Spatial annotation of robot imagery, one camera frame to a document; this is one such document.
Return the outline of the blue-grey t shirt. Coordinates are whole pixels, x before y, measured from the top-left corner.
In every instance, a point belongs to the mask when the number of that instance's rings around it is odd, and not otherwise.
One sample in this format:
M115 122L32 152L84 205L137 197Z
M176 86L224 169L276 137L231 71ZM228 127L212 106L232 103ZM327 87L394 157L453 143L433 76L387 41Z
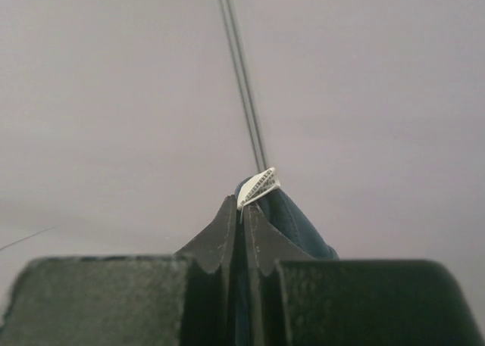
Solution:
M294 245L318 259L338 260L335 249L327 244L296 203L282 190L275 189L257 200L268 222Z

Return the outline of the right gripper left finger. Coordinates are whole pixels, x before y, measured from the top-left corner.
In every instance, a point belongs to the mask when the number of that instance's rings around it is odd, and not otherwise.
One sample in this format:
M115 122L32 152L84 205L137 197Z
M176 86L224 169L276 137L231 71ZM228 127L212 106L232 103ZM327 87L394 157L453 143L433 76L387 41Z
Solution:
M13 284L3 345L232 345L236 199L169 255L44 257Z

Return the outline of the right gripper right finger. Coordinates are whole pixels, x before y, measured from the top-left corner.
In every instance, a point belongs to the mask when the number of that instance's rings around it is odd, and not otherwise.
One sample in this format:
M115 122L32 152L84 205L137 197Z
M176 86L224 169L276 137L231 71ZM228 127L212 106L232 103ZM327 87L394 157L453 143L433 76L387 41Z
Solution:
M252 345L482 345L452 274L429 260L317 260L242 212Z

